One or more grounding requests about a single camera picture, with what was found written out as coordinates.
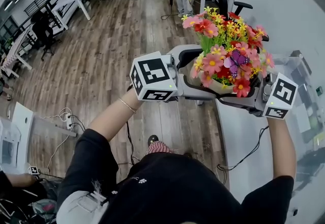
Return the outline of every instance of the white cube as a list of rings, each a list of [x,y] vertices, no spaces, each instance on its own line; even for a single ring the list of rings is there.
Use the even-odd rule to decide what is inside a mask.
[[[159,51],[135,58],[130,78],[139,100],[166,101],[177,91]]]

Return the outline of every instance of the checkered fabric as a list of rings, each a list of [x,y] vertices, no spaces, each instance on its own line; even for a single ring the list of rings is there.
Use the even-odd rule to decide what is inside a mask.
[[[156,141],[153,142],[146,154],[150,154],[150,153],[172,153],[171,150],[169,149],[169,147],[167,145],[165,145],[162,141]]]

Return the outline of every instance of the shoe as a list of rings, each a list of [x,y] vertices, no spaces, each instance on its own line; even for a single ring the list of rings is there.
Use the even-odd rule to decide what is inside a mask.
[[[157,142],[157,141],[159,141],[158,136],[156,136],[156,135],[152,135],[152,136],[150,136],[150,137],[148,138],[148,147],[149,147],[152,143]]]

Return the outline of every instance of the black shirt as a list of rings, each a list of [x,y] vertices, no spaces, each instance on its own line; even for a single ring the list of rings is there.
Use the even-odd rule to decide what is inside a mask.
[[[290,176],[251,192],[240,204],[199,161],[153,153],[116,184],[118,165],[109,143],[86,130],[79,139],[59,192],[58,205],[73,192],[93,192],[99,181],[109,207],[100,223],[284,223],[293,191]]]

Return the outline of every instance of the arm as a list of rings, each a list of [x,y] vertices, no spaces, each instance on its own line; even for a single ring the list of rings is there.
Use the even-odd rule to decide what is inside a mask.
[[[270,127],[273,178],[296,175],[296,151],[285,120],[268,118]]]
[[[5,174],[11,185],[16,188],[25,188],[32,186],[36,182],[36,178],[28,173],[25,174]]]
[[[138,100],[133,88],[121,99],[134,110],[139,109],[142,105],[142,101]],[[90,124],[89,128],[104,136],[107,141],[111,141],[132,115],[133,111],[123,104],[122,101],[117,100],[102,112]]]

